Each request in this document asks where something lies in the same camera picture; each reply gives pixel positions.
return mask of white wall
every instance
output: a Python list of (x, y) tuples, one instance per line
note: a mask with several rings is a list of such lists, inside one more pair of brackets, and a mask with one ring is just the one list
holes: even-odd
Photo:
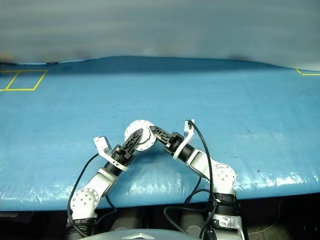
[(244, 59), (320, 71), (319, 0), (0, 0), (0, 61)]

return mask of floor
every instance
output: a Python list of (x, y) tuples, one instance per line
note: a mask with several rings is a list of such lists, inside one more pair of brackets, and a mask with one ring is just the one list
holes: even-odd
[[(249, 233), (249, 240), (320, 240), (320, 194), (297, 195), (287, 197), (241, 200), (241, 216)], [(165, 206), (148, 206), (150, 214), (142, 223), (143, 228), (174, 228), (166, 221), (162, 211)], [(101, 231), (108, 231), (119, 213), (110, 216), (101, 226)], [(67, 219), (65, 211), (21, 212), (18, 217), (13, 213), (2, 212), (0, 217), (0, 239), (13, 240), (61, 240)], [(179, 221), (179, 214), (172, 218)]]

